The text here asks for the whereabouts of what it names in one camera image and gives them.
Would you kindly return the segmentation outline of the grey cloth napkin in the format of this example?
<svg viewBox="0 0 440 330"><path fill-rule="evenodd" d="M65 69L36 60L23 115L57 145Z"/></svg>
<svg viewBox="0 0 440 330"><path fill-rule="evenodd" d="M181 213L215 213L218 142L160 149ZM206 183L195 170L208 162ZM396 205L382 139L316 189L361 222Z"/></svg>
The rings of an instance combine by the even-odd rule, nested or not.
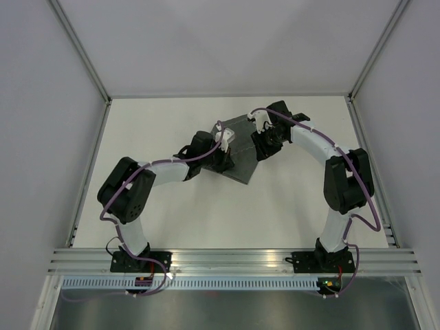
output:
<svg viewBox="0 0 440 330"><path fill-rule="evenodd" d="M230 156L234 162L234 168L219 174L247 185L258 165L251 138L256 128L246 115L224 121L223 128L232 129L236 134L234 141L230 143Z"/></svg>

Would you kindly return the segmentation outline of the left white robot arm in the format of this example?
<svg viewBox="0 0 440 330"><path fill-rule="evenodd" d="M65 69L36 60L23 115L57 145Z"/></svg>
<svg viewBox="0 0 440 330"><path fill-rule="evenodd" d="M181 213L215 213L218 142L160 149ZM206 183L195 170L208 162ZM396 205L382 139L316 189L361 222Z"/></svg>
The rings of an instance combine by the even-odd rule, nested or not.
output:
<svg viewBox="0 0 440 330"><path fill-rule="evenodd" d="M215 135L198 131L189 145L176 155L153 162L139 163L123 157L98 191L102 205L101 221L111 222L126 256L126 264L134 272L149 267L149 242L142 229L140 215L154 187L172 182L186 182L203 169L222 173L234 166L230 143L234 132L218 128Z"/></svg>

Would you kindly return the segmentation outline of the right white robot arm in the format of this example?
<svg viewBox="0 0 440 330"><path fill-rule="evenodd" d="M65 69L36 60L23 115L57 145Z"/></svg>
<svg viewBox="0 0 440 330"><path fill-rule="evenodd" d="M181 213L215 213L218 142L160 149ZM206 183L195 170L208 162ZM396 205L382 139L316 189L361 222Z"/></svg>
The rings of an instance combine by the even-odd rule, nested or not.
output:
<svg viewBox="0 0 440 330"><path fill-rule="evenodd" d="M311 252L292 252L285 260L296 274L352 274L356 266L347 241L354 219L364 221L361 208L371 209L374 222L366 225L381 230L372 201L375 193L368 153L363 148L343 148L317 129L303 113L292 114L284 101L257 108L247 115L256 127L251 135L258 161L279 152L285 142L301 147L324 168L323 195L329 211L322 234Z"/></svg>

